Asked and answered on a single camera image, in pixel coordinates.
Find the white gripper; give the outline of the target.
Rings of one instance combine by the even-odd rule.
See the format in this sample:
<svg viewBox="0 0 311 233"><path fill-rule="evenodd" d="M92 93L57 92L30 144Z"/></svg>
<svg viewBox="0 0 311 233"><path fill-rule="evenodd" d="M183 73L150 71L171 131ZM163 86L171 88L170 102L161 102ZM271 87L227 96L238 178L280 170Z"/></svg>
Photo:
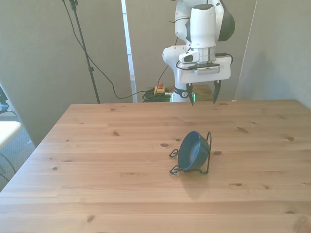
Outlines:
<svg viewBox="0 0 311 233"><path fill-rule="evenodd" d="M221 81L231 77L231 56L217 57L211 67L186 70L186 66L178 65L177 81L186 84L186 91L192 106L194 106L192 83L214 81L213 103L215 104L220 93Z"/></svg>

